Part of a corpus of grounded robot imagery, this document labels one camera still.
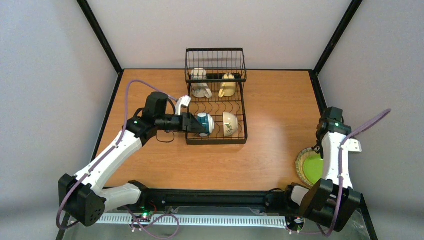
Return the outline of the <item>dark teal spotted bowl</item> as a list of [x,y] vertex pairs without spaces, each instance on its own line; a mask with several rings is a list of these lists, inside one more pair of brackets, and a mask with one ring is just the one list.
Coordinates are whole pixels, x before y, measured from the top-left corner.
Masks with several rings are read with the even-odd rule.
[[201,112],[197,114],[197,121],[204,127],[206,133],[200,133],[200,137],[210,136],[215,129],[215,122],[212,116],[208,113]]

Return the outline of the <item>white floral mug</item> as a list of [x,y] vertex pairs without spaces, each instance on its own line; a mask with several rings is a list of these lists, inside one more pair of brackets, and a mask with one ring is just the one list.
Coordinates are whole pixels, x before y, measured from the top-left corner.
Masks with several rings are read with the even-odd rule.
[[[194,68],[191,73],[191,80],[207,80],[207,71],[204,68]],[[213,94],[206,82],[197,82],[191,84],[191,92],[196,98],[210,99]]]

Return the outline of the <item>white bowl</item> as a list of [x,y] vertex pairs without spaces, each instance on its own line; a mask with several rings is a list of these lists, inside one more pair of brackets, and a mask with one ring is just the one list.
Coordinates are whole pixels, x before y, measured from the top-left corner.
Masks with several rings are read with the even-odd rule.
[[230,112],[223,112],[223,135],[230,137],[238,131],[238,118]]

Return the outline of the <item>yellow mug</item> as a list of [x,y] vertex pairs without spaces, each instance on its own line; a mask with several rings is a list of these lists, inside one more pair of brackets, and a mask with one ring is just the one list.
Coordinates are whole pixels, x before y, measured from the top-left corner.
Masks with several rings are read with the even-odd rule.
[[[231,73],[226,73],[223,77],[223,80],[234,80],[235,76]],[[237,89],[237,82],[223,82],[220,86],[218,97],[232,97]]]

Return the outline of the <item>black wire dish rack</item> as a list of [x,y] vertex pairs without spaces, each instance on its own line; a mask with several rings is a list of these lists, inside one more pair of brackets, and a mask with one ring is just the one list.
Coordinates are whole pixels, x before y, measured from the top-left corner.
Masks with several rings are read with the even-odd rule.
[[[207,80],[191,80],[191,71],[202,68],[207,71]],[[245,53],[241,47],[187,48],[184,66],[185,82],[192,98],[188,112],[210,114],[214,120],[214,131],[207,137],[198,133],[185,136],[188,145],[243,145],[248,139],[248,126],[244,101],[244,86],[247,81]],[[235,79],[223,79],[225,74],[233,74]],[[197,98],[192,94],[192,83],[207,83],[212,97]],[[221,84],[237,82],[235,94],[231,97],[219,97]],[[224,137],[223,112],[232,113],[238,118],[238,131]]]

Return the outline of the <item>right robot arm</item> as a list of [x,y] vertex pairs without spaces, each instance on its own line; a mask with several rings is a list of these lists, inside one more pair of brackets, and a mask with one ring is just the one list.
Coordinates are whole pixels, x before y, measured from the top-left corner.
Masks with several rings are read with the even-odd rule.
[[307,189],[291,184],[285,194],[299,215],[331,232],[340,232],[356,209],[362,195],[353,189],[349,176],[348,153],[352,128],[343,122],[343,110],[326,108],[316,131],[319,153],[323,159],[321,178]]

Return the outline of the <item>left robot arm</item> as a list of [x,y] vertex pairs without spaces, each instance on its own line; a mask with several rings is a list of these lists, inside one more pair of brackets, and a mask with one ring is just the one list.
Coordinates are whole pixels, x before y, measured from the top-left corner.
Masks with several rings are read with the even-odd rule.
[[170,101],[167,94],[152,92],[145,106],[127,120],[116,138],[100,155],[76,174],[64,174],[59,179],[59,214],[65,211],[77,223],[90,227],[105,212],[137,203],[142,188],[135,181],[104,189],[109,178],[131,155],[156,137],[158,131],[195,133],[202,137],[214,131],[215,122],[208,113],[194,116],[189,112],[181,112],[182,106],[190,104],[189,96],[183,96],[177,101],[173,107],[174,114],[166,113]]

